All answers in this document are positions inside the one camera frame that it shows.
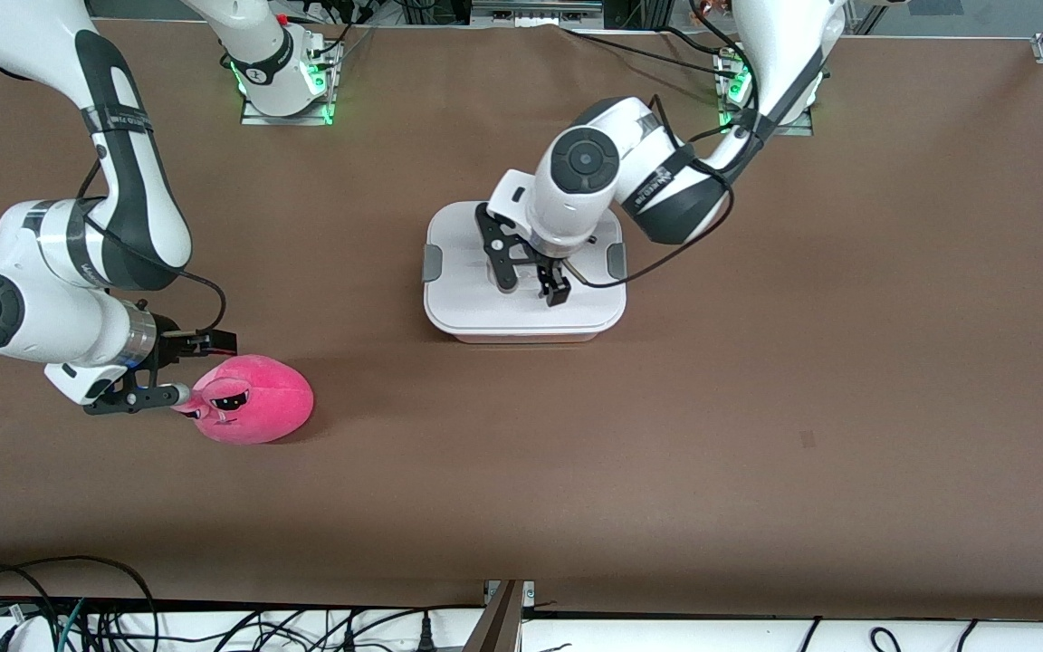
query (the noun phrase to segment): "stuffed toy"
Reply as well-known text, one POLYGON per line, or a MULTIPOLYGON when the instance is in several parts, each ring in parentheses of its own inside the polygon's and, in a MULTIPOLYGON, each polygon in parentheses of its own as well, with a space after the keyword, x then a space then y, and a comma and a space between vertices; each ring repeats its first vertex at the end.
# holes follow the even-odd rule
POLYGON ((312 387, 295 368, 263 355, 239 355, 195 382, 173 409, 219 442, 276 441, 312 413, 312 387))

